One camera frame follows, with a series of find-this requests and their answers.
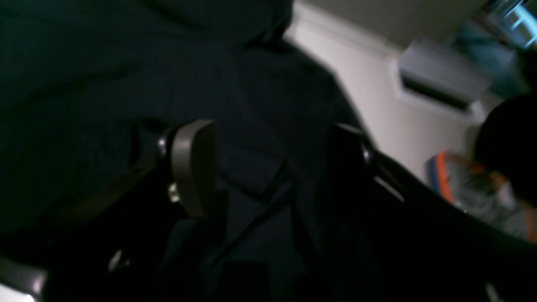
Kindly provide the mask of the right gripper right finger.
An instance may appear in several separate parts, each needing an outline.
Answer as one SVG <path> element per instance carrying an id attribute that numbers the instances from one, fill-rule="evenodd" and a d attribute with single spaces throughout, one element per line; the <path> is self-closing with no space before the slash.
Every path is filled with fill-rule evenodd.
<path id="1" fill-rule="evenodd" d="M 327 134 L 345 231 L 362 232 L 393 302 L 535 302 L 536 245 L 449 204 L 346 124 Z"/>

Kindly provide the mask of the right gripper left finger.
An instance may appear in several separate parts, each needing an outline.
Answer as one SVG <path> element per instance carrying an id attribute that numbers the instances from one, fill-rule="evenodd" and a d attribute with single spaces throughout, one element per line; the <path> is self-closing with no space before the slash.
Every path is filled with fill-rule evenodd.
<path id="1" fill-rule="evenodd" d="M 158 152 L 92 197 L 1 236 L 2 302 L 144 302 L 174 224 L 214 202 L 216 131 L 169 128 Z"/>

